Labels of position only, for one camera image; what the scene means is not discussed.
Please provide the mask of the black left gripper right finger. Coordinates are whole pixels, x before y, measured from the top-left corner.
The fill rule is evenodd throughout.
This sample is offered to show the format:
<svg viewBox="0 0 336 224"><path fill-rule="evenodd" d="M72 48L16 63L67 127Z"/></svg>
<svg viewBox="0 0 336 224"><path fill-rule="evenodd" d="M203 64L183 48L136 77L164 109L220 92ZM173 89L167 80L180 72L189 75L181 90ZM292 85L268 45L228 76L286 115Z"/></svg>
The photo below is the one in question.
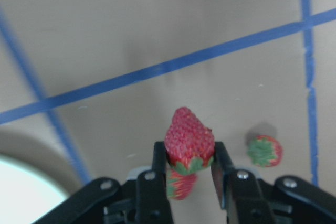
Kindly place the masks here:
<svg viewBox="0 0 336 224"><path fill-rule="evenodd" d="M215 143L211 173L227 223L276 222L256 176L247 169L236 168L222 142Z"/></svg>

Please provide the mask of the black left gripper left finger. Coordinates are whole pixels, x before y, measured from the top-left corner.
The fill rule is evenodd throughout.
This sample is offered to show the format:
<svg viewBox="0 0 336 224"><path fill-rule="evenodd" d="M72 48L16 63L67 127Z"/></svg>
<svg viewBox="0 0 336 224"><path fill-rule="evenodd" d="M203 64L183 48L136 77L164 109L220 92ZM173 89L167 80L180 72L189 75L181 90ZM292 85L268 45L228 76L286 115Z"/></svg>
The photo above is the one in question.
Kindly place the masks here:
<svg viewBox="0 0 336 224"><path fill-rule="evenodd" d="M166 194L166 165L164 143L155 142L151 169L141 172L136 181L136 223L173 223Z"/></svg>

